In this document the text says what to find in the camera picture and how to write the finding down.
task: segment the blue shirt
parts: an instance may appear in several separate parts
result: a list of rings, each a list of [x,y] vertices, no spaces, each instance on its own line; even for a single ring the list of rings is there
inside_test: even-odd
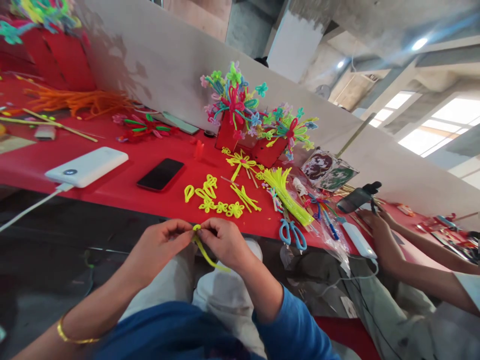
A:
[[[271,360],[340,360],[307,307],[283,288],[275,321],[253,321]],[[147,308],[121,321],[102,341],[95,359],[262,359],[251,353],[213,315],[186,302]]]

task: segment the red chair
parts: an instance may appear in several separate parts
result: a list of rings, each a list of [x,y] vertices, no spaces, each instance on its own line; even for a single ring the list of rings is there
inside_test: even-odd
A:
[[[352,349],[362,360],[382,360],[359,318],[316,316],[314,319],[331,340]]]

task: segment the black smartphone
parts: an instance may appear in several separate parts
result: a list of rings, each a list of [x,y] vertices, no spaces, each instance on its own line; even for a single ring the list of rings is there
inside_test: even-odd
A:
[[[175,178],[183,167],[183,162],[166,158],[136,184],[141,188],[160,192]]]

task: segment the red paper vase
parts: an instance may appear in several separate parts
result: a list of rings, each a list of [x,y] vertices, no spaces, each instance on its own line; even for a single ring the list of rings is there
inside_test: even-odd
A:
[[[243,131],[245,127],[245,122],[242,125],[238,124],[237,121],[237,130]],[[237,143],[239,142],[238,139],[234,138],[234,131],[235,125],[230,123],[230,111],[226,110],[222,114],[220,129],[218,130],[218,134],[216,136],[216,143],[215,148],[222,150],[223,148],[230,149],[231,152],[235,150]]]
[[[45,82],[59,90],[97,89],[80,39],[63,32],[33,28],[21,36],[23,45]]]
[[[272,140],[267,140],[266,138],[260,139],[251,150],[252,160],[255,160],[266,168],[271,168],[275,164],[289,144],[288,139],[281,137],[275,141],[271,147],[267,147],[270,141]]]

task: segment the white partition wall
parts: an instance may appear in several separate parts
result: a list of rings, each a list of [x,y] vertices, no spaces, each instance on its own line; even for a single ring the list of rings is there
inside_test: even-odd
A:
[[[303,107],[305,116],[320,118],[319,128],[310,134],[316,145],[335,153],[362,123],[148,0],[77,0],[77,12],[90,38],[89,60],[102,89],[127,91],[145,105],[202,129],[212,130],[203,110],[211,100],[210,92],[200,86],[200,76],[213,70],[225,73],[236,60],[251,85],[267,83],[261,108],[288,102]],[[307,157],[301,148],[295,152],[299,164]],[[388,201],[408,204],[427,215],[480,210],[480,190],[372,126],[343,158],[360,170],[352,185],[381,181],[380,196]]]

